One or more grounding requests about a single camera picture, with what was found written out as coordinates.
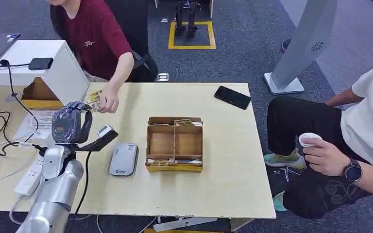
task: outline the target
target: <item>robotic arm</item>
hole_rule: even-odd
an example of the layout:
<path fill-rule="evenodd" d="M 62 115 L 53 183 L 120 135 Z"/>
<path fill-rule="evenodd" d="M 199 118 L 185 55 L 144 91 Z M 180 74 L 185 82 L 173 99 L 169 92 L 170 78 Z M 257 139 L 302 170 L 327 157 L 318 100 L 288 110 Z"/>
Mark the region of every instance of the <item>robotic arm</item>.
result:
<path fill-rule="evenodd" d="M 110 126 L 98 131 L 99 138 L 82 148 L 89 136 L 92 114 L 85 114 L 81 128 L 81 112 L 90 107 L 73 102 L 54 113 L 52 136 L 56 142 L 51 148 L 42 148 L 39 154 L 44 157 L 41 185 L 25 221 L 16 233 L 63 233 L 72 209 L 78 183 L 84 173 L 82 164 L 76 160 L 77 151 L 100 151 L 118 133 Z"/>

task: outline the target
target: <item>person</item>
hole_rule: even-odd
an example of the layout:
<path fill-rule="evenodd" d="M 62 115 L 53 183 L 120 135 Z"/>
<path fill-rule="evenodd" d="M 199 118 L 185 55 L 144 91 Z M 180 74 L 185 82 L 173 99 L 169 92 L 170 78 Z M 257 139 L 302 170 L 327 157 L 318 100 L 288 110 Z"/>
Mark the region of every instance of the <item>person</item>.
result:
<path fill-rule="evenodd" d="M 103 0 L 47 0 L 55 31 L 66 40 L 88 79 L 108 82 L 102 90 L 101 108 L 113 113 L 118 91 L 134 67 L 131 47 Z"/>
<path fill-rule="evenodd" d="M 358 103 L 346 111 L 335 106 Z M 373 69 L 351 88 L 326 103 L 277 97 L 268 108 L 268 166 L 303 168 L 287 188 L 273 198 L 277 211 L 316 219 L 331 210 L 373 194 Z M 297 153 L 296 135 L 322 137 L 303 142 L 312 147 Z"/>

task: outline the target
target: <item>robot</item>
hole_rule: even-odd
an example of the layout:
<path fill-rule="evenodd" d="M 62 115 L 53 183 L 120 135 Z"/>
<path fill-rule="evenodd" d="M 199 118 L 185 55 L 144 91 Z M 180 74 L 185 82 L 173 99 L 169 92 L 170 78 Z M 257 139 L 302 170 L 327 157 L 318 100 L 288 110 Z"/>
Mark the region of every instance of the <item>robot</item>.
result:
<path fill-rule="evenodd" d="M 184 9 L 188 11 L 188 32 L 186 33 L 186 37 L 188 39 L 193 39 L 198 29 L 195 26 L 195 13 L 197 9 L 199 11 L 201 10 L 199 0 L 178 0 L 178 6 L 176 8 L 176 37 L 181 37 L 186 30 L 185 26 L 182 25 L 182 13 Z"/>
<path fill-rule="evenodd" d="M 84 173 L 82 164 L 76 160 L 76 152 L 88 151 L 88 163 L 91 152 L 100 151 L 118 136 L 112 127 L 105 125 L 98 131 L 99 138 L 95 142 L 79 148 L 77 144 L 88 139 L 92 125 L 89 110 L 89 105 L 73 102 L 52 116 L 52 136 L 56 144 L 51 148 L 38 148 L 44 160 L 41 184 L 26 219 L 16 233 L 65 232 L 78 183 Z M 87 112 L 81 128 L 82 111 Z"/>

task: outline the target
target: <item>silver robot arm segment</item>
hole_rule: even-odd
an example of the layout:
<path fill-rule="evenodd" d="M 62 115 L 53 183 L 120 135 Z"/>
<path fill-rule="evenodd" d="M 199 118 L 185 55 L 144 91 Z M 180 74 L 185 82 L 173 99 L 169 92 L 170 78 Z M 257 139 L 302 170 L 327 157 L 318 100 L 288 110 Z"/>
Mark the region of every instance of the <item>silver robot arm segment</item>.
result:
<path fill-rule="evenodd" d="M 78 183 L 84 173 L 82 164 L 73 159 L 66 163 L 65 170 L 60 174 L 69 153 L 68 148 L 60 145 L 45 152 L 42 183 L 31 210 L 16 233 L 64 232 Z"/>

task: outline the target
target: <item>black power bank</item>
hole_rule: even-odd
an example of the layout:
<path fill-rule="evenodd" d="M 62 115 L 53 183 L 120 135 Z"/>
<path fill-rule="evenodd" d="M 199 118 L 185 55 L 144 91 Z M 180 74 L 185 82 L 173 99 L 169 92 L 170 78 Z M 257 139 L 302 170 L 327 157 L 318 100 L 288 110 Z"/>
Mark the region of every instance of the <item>black power bank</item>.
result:
<path fill-rule="evenodd" d="M 42 69 L 50 69 L 53 63 L 53 58 L 45 57 L 45 58 L 34 58 L 32 59 L 31 63 L 29 63 L 28 68 L 30 70 L 42 70 Z"/>

